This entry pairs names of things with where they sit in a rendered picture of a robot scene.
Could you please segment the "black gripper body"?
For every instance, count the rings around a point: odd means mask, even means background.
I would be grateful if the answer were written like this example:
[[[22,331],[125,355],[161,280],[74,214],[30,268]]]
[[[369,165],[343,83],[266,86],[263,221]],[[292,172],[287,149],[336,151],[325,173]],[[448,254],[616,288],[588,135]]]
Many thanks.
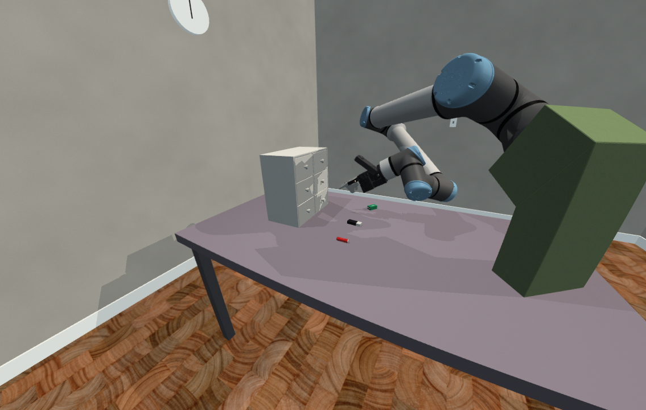
[[[363,178],[359,180],[359,183],[361,184],[361,189],[363,193],[369,190],[373,190],[375,187],[378,187],[379,185],[383,185],[388,181],[381,173],[380,165],[377,165],[377,173],[375,175],[369,171],[365,171],[364,173],[357,175],[357,177],[360,177],[361,175],[363,175]]]

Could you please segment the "white drawer with knob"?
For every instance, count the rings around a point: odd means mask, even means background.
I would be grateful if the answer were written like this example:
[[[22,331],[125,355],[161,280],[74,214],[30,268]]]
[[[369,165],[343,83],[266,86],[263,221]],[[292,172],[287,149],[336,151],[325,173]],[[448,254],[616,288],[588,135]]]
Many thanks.
[[[313,174],[312,154],[294,158],[296,181]]]

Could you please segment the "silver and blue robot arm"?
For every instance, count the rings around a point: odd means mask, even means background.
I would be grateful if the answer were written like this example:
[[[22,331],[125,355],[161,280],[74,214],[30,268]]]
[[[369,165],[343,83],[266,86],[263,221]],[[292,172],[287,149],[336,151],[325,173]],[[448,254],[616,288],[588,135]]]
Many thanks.
[[[401,175],[407,198],[450,202],[457,185],[435,167],[404,122],[437,115],[446,120],[470,118],[488,128],[506,151],[544,105],[549,104],[487,58],[463,54],[442,68],[434,85],[375,108],[366,106],[360,125],[382,133],[400,150],[379,165],[387,180]]]

